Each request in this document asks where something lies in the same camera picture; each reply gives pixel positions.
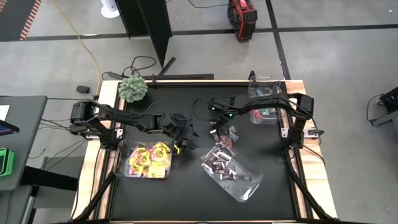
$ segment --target gray floor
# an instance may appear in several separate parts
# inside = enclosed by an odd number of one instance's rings
[[[226,0],[192,0],[198,6]],[[120,18],[104,19],[98,0],[58,0],[81,34],[124,32]],[[265,1],[254,0],[259,10],[257,27],[270,27]],[[398,3],[370,0],[278,0],[272,2],[279,27],[398,24]],[[173,30],[229,29],[225,8],[194,9],[186,0],[167,5]],[[72,35],[62,16],[43,0],[29,36]],[[342,220],[396,223],[398,220],[397,131],[391,125],[373,128],[366,121],[370,97],[398,84],[398,30],[289,32],[280,34],[290,75],[302,79],[315,98],[315,119],[325,130],[322,153],[338,216]],[[85,40],[102,72],[121,72],[138,55],[155,57],[150,39]],[[172,37],[167,59],[176,57],[167,74],[214,73],[217,79],[246,79],[251,70],[281,77],[271,33],[254,34],[239,43],[233,34]],[[77,85],[96,88],[97,74],[90,56],[76,40],[1,42],[2,95],[48,95],[84,98]],[[137,66],[147,65],[140,60]],[[156,74],[156,65],[142,72]],[[65,119],[72,101],[49,101],[44,118]],[[384,110],[371,105],[370,115]],[[44,156],[79,140],[65,131],[42,129],[29,160],[40,167]],[[72,156],[83,156],[84,147]],[[70,208],[40,209],[35,223],[69,218]]]

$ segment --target clear plastic box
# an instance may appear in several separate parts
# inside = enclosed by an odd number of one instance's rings
[[[250,78],[248,96],[271,96],[277,94],[277,86],[270,84],[268,78]],[[253,124],[275,124],[278,121],[278,112],[275,108],[266,108],[250,111],[250,121]]]
[[[170,175],[171,147],[167,142],[121,141],[113,172],[118,177],[165,179]]]
[[[201,157],[205,172],[239,202],[245,202],[262,181],[261,170],[221,143]]]

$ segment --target red power station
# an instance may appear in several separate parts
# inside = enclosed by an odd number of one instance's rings
[[[229,0],[227,15],[238,41],[250,40],[257,21],[251,0]]]

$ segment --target green device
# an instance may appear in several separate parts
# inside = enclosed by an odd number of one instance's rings
[[[13,163],[14,153],[6,148],[0,149],[0,177],[4,177],[12,173]]]

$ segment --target green succulent plant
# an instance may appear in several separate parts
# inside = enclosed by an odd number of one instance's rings
[[[148,91],[148,86],[142,77],[132,75],[129,78],[123,79],[118,91],[121,99],[132,103],[143,99]]]

